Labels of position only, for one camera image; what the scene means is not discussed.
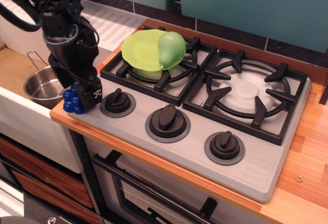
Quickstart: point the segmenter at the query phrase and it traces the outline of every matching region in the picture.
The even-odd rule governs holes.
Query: stove knob
[[[230,132],[216,135],[211,143],[212,154],[222,160],[231,160],[238,156],[240,146],[235,136]]]
[[[130,98],[120,88],[109,94],[105,101],[105,109],[111,113],[123,113],[131,106]]]
[[[150,130],[161,138],[174,138],[185,131],[187,121],[174,105],[156,110],[149,120]]]

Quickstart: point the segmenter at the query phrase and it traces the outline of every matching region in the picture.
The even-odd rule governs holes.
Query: orange countertop edge
[[[285,62],[289,68],[308,74],[313,83],[310,95],[271,200],[267,203],[252,200],[167,159],[71,117],[63,110],[63,101],[51,110],[52,119],[83,136],[139,160],[270,223],[328,223],[328,106],[319,104],[328,70],[153,19],[146,20],[144,25],[153,28],[162,26],[167,31],[176,31],[188,38],[198,36],[202,42],[216,45],[218,49],[244,50],[247,56],[274,64]],[[119,48],[99,65],[98,71],[118,52]],[[302,177],[302,182],[297,181],[299,176]]]

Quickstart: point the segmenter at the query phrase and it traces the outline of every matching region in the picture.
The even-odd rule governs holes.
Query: green plate
[[[122,56],[133,68],[145,71],[159,71],[170,69],[179,64],[183,56],[174,61],[169,67],[161,69],[158,62],[158,39],[166,33],[159,29],[141,30],[124,41],[121,46]]]

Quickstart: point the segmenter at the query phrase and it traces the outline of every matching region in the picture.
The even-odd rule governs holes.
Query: white burner cap
[[[257,73],[243,71],[230,75],[231,80],[224,80],[220,88],[231,87],[232,90],[220,101],[230,109],[242,113],[255,113],[255,97],[258,96],[267,110],[270,110],[275,99],[268,95],[266,89],[272,89],[270,83]]]

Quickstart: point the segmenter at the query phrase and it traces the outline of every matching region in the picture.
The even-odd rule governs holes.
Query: screw
[[[55,224],[56,223],[56,218],[55,217],[50,217],[48,219],[48,224]]]
[[[303,181],[302,176],[298,176],[298,177],[296,178],[296,181],[299,182],[299,183],[301,183],[301,182]]]

